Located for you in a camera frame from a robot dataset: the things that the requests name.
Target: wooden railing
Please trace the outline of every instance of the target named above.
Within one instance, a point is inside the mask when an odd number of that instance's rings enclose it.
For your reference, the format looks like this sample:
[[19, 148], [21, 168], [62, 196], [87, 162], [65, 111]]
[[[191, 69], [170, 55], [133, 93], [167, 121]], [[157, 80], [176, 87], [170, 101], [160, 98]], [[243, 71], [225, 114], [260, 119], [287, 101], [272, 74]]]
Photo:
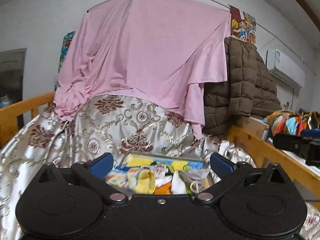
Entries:
[[52, 104], [54, 92], [29, 98], [0, 109], [0, 147], [3, 147], [19, 130], [17, 117], [31, 111], [31, 118], [38, 115], [38, 107]]
[[[283, 151], [236, 126], [229, 130], [228, 140], [249, 154], [258, 168], [264, 167], [266, 160], [280, 163], [292, 181], [298, 181], [320, 199], [320, 177]], [[320, 210], [320, 202], [313, 205]]]

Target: quilted coat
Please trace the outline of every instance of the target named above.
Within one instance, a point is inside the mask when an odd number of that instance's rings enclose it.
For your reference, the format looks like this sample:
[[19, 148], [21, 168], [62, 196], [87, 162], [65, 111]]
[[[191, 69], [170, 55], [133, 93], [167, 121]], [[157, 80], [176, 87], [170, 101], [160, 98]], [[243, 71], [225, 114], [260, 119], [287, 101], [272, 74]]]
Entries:
[[264, 118], [281, 109], [276, 83], [256, 46], [225, 38], [228, 81], [205, 83], [203, 132], [222, 137], [237, 115]]

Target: poster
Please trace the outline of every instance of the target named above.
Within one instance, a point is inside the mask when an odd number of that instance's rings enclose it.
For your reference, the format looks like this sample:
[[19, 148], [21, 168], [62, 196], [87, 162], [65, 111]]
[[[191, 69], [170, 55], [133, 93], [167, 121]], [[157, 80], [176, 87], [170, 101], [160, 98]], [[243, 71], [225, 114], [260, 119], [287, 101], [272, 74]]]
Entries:
[[[66, 54], [67, 54], [67, 52], [68, 52], [68, 49], [69, 49], [69, 46], [70, 46], [70, 44], [71, 44], [73, 35], [75, 35], [75, 32], [68, 33], [68, 34], [67, 34], [66, 36], [64, 36], [64, 38], [63, 38], [63, 43], [62, 43], [62, 48], [61, 48], [61, 53], [60, 53], [60, 60], [59, 60], [58, 73], [60, 73], [60, 70], [61, 70], [61, 67], [62, 67], [62, 63], [63, 63], [64, 57], [66, 56]], [[59, 85], [59, 84], [58, 84], [58, 81], [55, 80], [54, 91], [57, 90], [58, 85]]]
[[240, 12], [236, 7], [230, 5], [231, 12], [231, 36], [247, 41], [252, 44], [256, 43], [256, 19], [247, 14], [246, 12]]

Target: cardboard box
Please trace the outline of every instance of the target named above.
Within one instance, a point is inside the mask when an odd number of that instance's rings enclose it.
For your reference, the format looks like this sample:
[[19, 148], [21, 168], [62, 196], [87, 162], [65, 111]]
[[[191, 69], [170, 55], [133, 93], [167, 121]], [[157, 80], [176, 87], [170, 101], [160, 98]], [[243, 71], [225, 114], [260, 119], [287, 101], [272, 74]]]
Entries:
[[236, 126], [246, 130], [255, 137], [267, 141], [271, 136], [270, 126], [254, 117], [240, 116], [236, 121]]

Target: patterned bedspread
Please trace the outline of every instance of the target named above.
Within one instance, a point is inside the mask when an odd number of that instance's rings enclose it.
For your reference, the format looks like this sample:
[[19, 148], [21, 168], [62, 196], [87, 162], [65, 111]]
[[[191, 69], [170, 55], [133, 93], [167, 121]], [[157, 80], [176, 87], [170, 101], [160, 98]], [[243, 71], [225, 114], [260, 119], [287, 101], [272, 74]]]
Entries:
[[[252, 158], [233, 143], [206, 135], [196, 140], [189, 123], [145, 100], [96, 96], [79, 109], [72, 122], [61, 122], [54, 106], [50, 106], [0, 152], [0, 238], [21, 237], [15, 206], [45, 162], [70, 167], [111, 152], [116, 165], [129, 151], [198, 158], [208, 164], [211, 153], [219, 152], [233, 162], [246, 161], [255, 167]], [[214, 173], [212, 176], [216, 182], [219, 180]], [[310, 232], [308, 228], [315, 227], [311, 222], [319, 224], [319, 214], [313, 209], [312, 212], [308, 227], [304, 227], [305, 237], [310, 236], [306, 233]]]

